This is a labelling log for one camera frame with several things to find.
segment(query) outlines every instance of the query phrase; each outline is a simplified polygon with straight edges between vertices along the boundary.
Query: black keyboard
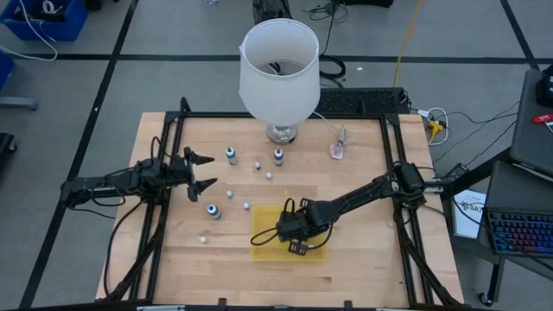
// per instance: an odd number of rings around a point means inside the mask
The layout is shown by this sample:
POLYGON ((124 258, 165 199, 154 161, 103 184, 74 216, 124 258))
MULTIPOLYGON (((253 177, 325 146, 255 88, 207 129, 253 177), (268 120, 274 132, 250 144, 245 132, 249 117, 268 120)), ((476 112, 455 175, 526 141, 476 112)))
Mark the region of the black keyboard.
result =
POLYGON ((323 88, 315 109, 319 113, 350 113, 375 115, 410 113, 408 100, 400 87, 396 88, 323 88))
POLYGON ((553 257, 553 211, 486 209, 490 244, 500 255, 553 257))

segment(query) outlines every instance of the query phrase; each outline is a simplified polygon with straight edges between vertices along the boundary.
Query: lamp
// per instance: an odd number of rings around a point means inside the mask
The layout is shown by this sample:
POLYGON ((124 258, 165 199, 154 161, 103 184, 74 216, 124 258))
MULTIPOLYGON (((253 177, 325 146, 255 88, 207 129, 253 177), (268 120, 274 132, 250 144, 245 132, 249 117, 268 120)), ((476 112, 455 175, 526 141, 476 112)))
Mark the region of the lamp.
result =
POLYGON ((247 110, 266 122, 267 137, 291 143, 319 103, 319 41, 301 22, 261 22, 240 46, 239 94, 247 110))

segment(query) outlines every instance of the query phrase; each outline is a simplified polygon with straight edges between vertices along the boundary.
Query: wooden table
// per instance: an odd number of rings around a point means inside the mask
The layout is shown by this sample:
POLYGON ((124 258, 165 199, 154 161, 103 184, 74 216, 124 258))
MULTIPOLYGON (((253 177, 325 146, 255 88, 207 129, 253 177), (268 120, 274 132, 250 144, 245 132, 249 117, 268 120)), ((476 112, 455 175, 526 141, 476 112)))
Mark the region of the wooden table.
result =
MULTIPOLYGON (((163 113, 143 114, 130 163, 149 157, 150 140, 160 135, 163 117, 163 113)), ((408 160, 431 167, 421 118, 400 119, 408 160)), ((244 202, 254 206, 282 205, 288 197, 296 202, 302 197, 331 200, 386 171, 378 121, 330 122, 335 126, 344 124, 354 140, 346 147, 345 159, 332 160, 328 154, 329 145, 336 139, 334 129, 322 120, 309 119, 299 126, 297 139, 283 146, 284 164, 277 167, 271 158, 275 145, 267 140, 264 125, 256 119, 185 119, 181 146, 190 146, 197 154, 216 159, 194 168, 196 178, 218 177, 219 181, 197 203, 188 200, 186 187, 173 190, 154 303, 213 305, 225 297, 229 305, 242 306, 341 307, 344 300, 351 300, 355 307, 408 307, 389 199, 342 216, 328 242, 325 263, 251 260, 251 212, 242 207, 244 202), (226 160, 225 149, 229 146, 237 150, 238 166, 231 166, 226 160), (261 163, 260 171, 254 168, 255 162, 261 163), (273 174, 272 181, 265 179, 267 172, 273 174), (234 192, 231 200, 226 197, 227 190, 234 192), (219 206, 221 220, 210 219, 206 211, 210 203, 219 206), (207 237, 206 244, 201 243, 202 236, 207 237)), ((428 170, 422 174, 429 178, 433 173, 428 170)), ((428 195, 427 200, 428 206, 442 209, 438 196, 428 195)), ((129 200, 120 207, 118 219, 136 202, 129 200)), ((134 263, 144 211, 145 207, 141 207, 119 228, 112 247, 110 289, 134 263)), ((423 208, 418 217, 429 267, 451 295, 463 301, 445 219, 423 208)), ((421 301, 420 275, 412 266, 421 301)), ((146 264, 139 297, 144 296, 148 273, 146 264)), ((102 296, 100 286, 98 297, 102 296)))

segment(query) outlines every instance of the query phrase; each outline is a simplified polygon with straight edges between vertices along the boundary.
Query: gray floor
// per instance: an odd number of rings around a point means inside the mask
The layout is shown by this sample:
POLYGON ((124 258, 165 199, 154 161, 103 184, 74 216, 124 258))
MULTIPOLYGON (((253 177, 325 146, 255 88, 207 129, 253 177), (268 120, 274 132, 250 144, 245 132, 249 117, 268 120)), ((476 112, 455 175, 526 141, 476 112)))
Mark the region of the gray floor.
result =
MULTIPOLYGON (((323 44, 328 23, 310 21, 301 10, 325 2, 289 1, 294 18, 313 28, 323 44)), ((7 2, 0 0, 0 8, 7 2)), ((551 1, 509 3, 534 55, 552 57, 553 33, 547 30, 551 1)), ((111 53, 129 4, 130 0, 105 1, 102 11, 89 15, 76 42, 55 46, 64 54, 111 53)), ((351 8, 348 20, 335 25, 328 53, 397 55, 415 6, 414 0, 396 0, 389 10, 351 8)), ((237 54, 252 24, 251 0, 221 0, 212 8, 203 6, 203 0, 141 0, 122 53, 237 54)), ((38 42, 18 41, 4 27, 0 44, 26 53, 47 52, 38 42)), ((426 0, 406 55, 524 57, 499 0, 426 0)), ((345 86, 391 86, 395 64, 346 65, 345 86)), ((37 98, 41 105, 38 111, 0 111, 0 132, 16 134, 20 147, 0 179, 0 309, 18 306, 106 66, 102 60, 17 60, 12 78, 0 91, 4 96, 37 98)), ((485 119, 519 99, 528 68, 405 63, 398 85, 409 92, 416 108, 439 106, 485 119)), ((80 174, 126 166, 142 112, 176 109, 181 96, 195 111, 244 111, 237 93, 238 71, 234 61, 119 61, 80 174)), ((487 125, 437 162, 438 173, 470 161, 511 122, 487 125)), ((452 116, 450 123, 453 136, 431 149, 435 159, 476 129, 459 116, 452 116)), ((510 139, 511 132, 471 168, 504 149, 510 139)), ((476 189, 485 191, 486 185, 476 189)), ((105 208, 103 212, 113 213, 105 208)), ((66 213, 35 306, 93 300, 112 226, 112 221, 90 214, 66 213)), ((455 259, 466 301, 483 307, 475 295, 487 289, 491 264, 463 251, 455 251, 455 259)), ((496 309, 545 310, 553 305, 553 283, 514 264, 505 267, 503 285, 496 309)))

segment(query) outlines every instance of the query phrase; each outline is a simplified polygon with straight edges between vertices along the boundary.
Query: yellow plastic container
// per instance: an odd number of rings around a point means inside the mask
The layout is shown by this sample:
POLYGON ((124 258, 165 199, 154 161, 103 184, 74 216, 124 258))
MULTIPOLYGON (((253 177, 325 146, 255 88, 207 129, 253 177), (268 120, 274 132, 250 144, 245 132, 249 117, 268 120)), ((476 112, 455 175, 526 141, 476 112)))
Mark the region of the yellow plastic container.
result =
MULTIPOLYGON (((275 227, 282 206, 254 206, 251 217, 251 235, 254 236, 263 230, 275 227)), ((264 241, 270 238, 276 232, 267 232, 258 237, 256 241, 264 241)), ((308 240, 308 244, 318 245, 324 241, 326 233, 322 233, 308 240)), ((305 256, 298 256, 288 252, 289 242, 282 243, 278 237, 273 238, 269 243, 261 246, 250 245, 251 258, 253 261, 298 261, 298 262, 324 262, 328 258, 328 248, 326 245, 320 249, 308 251, 305 256)))

